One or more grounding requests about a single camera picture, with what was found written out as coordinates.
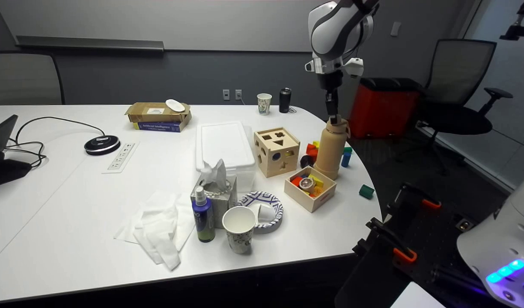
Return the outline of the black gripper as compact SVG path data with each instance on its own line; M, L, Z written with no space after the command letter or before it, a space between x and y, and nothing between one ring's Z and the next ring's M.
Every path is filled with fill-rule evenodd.
M342 85L342 74L332 73L318 78L322 90L325 91L325 109L329 117L337 115L337 90Z

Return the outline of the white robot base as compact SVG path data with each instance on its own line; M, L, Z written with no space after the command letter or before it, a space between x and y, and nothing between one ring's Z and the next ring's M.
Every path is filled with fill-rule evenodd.
M457 251L491 298L524 308L524 182L498 211L457 239Z

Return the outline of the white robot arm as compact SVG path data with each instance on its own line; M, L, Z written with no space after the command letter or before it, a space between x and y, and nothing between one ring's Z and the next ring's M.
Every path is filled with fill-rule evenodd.
M312 59L305 71L315 74L325 91L330 122L339 119L337 90L342 74L361 78L365 62L353 57L373 33L373 16L380 0L329 0L308 14L308 45Z

